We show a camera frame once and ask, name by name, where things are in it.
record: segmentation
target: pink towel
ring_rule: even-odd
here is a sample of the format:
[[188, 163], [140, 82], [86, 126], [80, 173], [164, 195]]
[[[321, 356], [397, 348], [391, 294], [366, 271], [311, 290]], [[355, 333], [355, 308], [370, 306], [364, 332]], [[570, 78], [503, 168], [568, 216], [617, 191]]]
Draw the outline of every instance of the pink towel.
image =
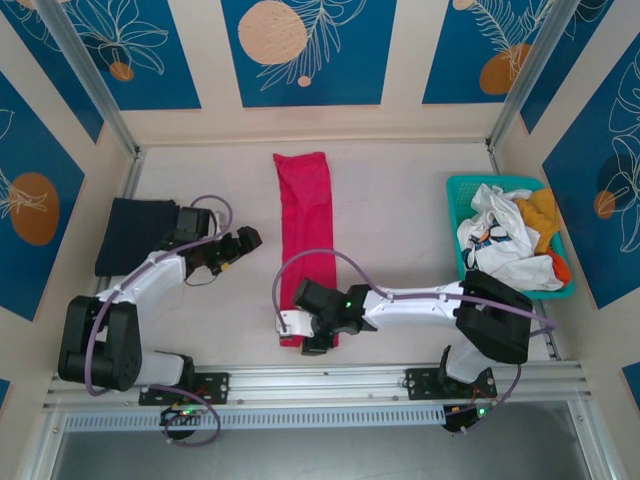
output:
[[[274, 154], [282, 202], [282, 263], [310, 248], [333, 248], [331, 175], [324, 153], [298, 157]], [[282, 275], [280, 308], [295, 308], [293, 296], [305, 278], [336, 288], [336, 258], [308, 255], [294, 262]], [[280, 340], [283, 347], [299, 347], [302, 337]]]

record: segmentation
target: teal basket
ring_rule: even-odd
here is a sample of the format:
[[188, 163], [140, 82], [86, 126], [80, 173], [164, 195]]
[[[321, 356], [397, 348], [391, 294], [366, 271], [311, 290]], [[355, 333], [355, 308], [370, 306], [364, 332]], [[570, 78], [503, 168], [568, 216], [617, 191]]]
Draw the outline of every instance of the teal basket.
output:
[[[486, 183], [489, 187], [493, 187], [494, 185], [498, 186], [505, 192], [518, 190], [520, 188], [535, 192], [536, 190], [544, 188], [544, 185], [540, 181], [535, 178], [526, 177], [509, 177], [502, 175], [459, 175], [449, 178], [447, 181], [449, 215], [451, 216], [451, 230], [453, 231], [453, 243], [456, 250], [456, 262], [458, 264], [458, 276], [460, 277], [460, 280], [464, 280], [466, 268], [462, 261], [462, 252], [460, 251], [456, 232], [458, 231], [458, 226], [463, 220], [471, 218], [478, 213], [471, 208], [471, 199], [483, 183]], [[560, 234], [556, 233], [551, 239], [551, 249], [556, 254], [564, 258], [565, 262], [567, 262], [567, 255], [564, 252]], [[565, 298], [572, 295], [574, 290], [575, 285], [573, 280], [571, 280], [569, 285], [554, 292], [531, 290], [522, 293], [527, 295], [529, 298], [542, 300], [550, 298]]]

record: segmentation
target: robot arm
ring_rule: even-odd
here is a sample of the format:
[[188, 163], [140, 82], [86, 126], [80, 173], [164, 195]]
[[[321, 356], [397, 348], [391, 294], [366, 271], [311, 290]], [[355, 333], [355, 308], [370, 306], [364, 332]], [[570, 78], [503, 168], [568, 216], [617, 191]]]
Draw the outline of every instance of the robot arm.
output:
[[118, 284], [94, 297], [78, 296], [71, 301], [58, 360], [60, 378], [84, 382], [89, 332], [102, 305], [118, 291], [121, 293], [109, 306], [103, 323], [106, 335], [96, 341], [91, 368], [94, 386], [125, 391], [133, 385], [180, 384], [191, 390], [194, 369], [189, 357], [143, 350], [142, 345], [150, 321], [180, 302], [182, 283], [197, 268], [207, 267], [218, 275], [262, 244], [255, 229], [242, 227], [235, 238], [227, 233], [220, 240], [186, 249], [156, 263], [166, 251], [206, 237], [212, 216], [206, 209], [182, 208], [177, 228], [162, 241], [158, 251], [148, 256], [153, 268], [124, 291]]
[[347, 293], [305, 280], [294, 304], [300, 309], [282, 312], [286, 332], [302, 335], [303, 354], [318, 355], [333, 347], [341, 332], [356, 335], [395, 326], [422, 324], [459, 330], [464, 338], [447, 351], [447, 376], [473, 383], [486, 368], [499, 363], [519, 365], [528, 357], [530, 319], [491, 307], [448, 300], [446, 294], [473, 295], [532, 311], [531, 301], [521, 293], [482, 272], [468, 272], [464, 282], [434, 288], [394, 290], [376, 293], [368, 285], [354, 285]]

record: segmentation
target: white cloth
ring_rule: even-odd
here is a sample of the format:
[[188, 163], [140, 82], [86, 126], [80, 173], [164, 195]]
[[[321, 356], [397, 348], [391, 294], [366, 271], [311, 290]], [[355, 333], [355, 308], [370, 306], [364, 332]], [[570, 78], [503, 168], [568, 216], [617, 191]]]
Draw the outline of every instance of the white cloth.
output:
[[527, 227], [510, 199], [528, 198], [530, 190], [505, 194], [482, 184], [471, 200], [478, 214], [458, 227], [458, 242], [467, 268], [477, 268], [517, 290], [558, 290], [548, 255], [534, 256], [540, 234]]

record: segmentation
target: orange cloth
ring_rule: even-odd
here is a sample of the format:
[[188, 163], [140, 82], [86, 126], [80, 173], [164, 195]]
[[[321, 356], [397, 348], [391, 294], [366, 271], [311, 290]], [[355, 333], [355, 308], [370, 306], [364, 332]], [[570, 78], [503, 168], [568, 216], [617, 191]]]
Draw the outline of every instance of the orange cloth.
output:
[[569, 270], [567, 262], [557, 253], [553, 253], [551, 248], [548, 248], [545, 253], [553, 259], [553, 274], [558, 280], [564, 283], [565, 287], [569, 285], [569, 282], [571, 282], [571, 271]]
[[551, 189], [538, 190], [528, 200], [516, 198], [514, 202], [518, 205], [524, 224], [540, 234], [535, 253], [542, 255], [549, 248], [553, 235], [560, 230], [558, 208]]

